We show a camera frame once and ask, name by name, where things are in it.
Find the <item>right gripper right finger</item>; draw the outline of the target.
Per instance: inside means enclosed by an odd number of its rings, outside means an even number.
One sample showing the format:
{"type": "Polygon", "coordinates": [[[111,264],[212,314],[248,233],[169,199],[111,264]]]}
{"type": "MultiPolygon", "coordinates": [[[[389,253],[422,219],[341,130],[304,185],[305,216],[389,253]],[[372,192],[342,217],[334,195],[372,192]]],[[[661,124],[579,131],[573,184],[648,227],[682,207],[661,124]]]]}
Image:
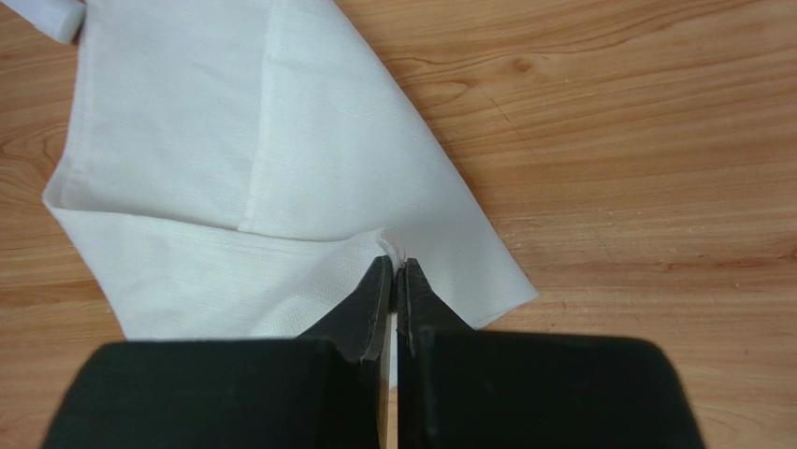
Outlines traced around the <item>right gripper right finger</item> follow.
{"type": "Polygon", "coordinates": [[[679,376],[654,343],[476,330],[419,263],[398,271],[402,448],[701,448],[679,376]]]}

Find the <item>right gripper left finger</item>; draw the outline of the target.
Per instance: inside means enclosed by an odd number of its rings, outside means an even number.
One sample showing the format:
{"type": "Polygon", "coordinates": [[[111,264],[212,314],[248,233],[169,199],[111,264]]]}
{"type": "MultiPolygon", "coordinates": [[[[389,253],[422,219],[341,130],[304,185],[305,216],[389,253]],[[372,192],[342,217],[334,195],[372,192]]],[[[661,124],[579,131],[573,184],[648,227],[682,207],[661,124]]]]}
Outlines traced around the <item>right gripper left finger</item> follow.
{"type": "Polygon", "coordinates": [[[292,339],[129,341],[86,361],[47,448],[382,448],[391,260],[292,339]]]}

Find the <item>white cloth napkin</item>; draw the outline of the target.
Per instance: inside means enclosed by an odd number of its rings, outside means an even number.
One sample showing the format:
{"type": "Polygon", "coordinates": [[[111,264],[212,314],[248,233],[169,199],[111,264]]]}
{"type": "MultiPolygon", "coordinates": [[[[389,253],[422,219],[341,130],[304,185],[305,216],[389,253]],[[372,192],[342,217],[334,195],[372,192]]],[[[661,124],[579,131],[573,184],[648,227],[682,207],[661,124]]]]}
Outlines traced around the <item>white cloth napkin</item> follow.
{"type": "Polygon", "coordinates": [[[372,260],[482,327],[537,293],[331,1],[91,1],[43,202],[129,340],[294,337],[372,260]]]}

